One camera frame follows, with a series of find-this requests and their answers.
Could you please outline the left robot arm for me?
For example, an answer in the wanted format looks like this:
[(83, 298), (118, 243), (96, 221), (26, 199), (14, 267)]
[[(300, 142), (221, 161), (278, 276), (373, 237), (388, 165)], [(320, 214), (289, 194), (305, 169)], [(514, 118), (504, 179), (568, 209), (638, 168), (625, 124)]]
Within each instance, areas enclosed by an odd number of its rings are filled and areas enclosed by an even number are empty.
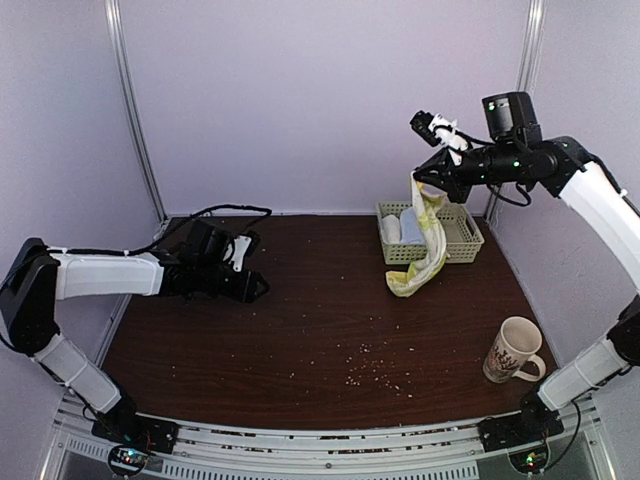
[(173, 250), (158, 245), (137, 251), (66, 249), (29, 238), (1, 283), (1, 318), (8, 334), (3, 342), (78, 395), (121, 443), (133, 444), (144, 433), (134, 401), (62, 332), (58, 305), (122, 296), (252, 303), (269, 290), (260, 273), (244, 266), (259, 243), (255, 231), (233, 234), (204, 221), (196, 222)]

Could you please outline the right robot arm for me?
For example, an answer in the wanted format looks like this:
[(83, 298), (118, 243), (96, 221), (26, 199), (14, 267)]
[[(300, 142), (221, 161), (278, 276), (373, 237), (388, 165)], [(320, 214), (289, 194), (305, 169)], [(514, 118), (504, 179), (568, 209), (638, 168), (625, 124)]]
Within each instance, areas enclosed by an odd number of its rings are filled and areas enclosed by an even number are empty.
[[(475, 186), (512, 184), (527, 196), (540, 186), (579, 217), (606, 249), (619, 272), (639, 285), (639, 211), (604, 162), (570, 136), (544, 137), (528, 93), (483, 98), (489, 138), (464, 133), (453, 120), (419, 111), (412, 130), (437, 148), (418, 166), (415, 180), (433, 186), (455, 203)], [(610, 329), (567, 365), (530, 391), (520, 411), (483, 422), (530, 442), (555, 429), (559, 411), (639, 364), (639, 300), (633, 298)]]

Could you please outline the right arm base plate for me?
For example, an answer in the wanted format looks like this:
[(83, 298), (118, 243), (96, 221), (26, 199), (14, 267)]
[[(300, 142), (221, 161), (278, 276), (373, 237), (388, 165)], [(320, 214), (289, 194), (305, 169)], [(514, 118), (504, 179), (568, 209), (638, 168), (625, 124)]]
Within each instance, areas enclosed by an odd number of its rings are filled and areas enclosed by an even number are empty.
[(477, 428), (486, 453), (543, 442), (564, 432), (563, 423), (557, 416), (538, 418), (524, 412), (485, 418)]

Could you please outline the green patterned towel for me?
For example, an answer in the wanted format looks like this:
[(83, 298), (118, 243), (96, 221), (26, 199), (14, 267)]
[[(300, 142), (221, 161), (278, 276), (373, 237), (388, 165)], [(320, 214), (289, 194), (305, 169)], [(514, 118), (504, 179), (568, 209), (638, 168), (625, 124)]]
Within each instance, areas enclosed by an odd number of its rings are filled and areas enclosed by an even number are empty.
[(385, 280), (389, 290), (399, 298), (408, 298), (431, 281), (443, 268), (447, 253), (447, 239), (439, 210), (448, 203), (446, 194), (434, 194), (424, 190), (424, 183), (410, 177), (411, 205), (416, 217), (420, 238), (426, 253), (410, 262), (408, 269), (389, 271)]

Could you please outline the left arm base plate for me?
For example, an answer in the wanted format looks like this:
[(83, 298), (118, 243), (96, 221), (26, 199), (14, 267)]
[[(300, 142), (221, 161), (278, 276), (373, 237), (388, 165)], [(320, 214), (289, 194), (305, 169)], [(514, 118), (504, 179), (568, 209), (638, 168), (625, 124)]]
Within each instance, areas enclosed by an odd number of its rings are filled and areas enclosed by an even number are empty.
[(178, 433), (175, 422), (140, 415), (118, 418), (99, 414), (91, 428), (95, 437), (144, 452), (164, 454), (173, 452)]

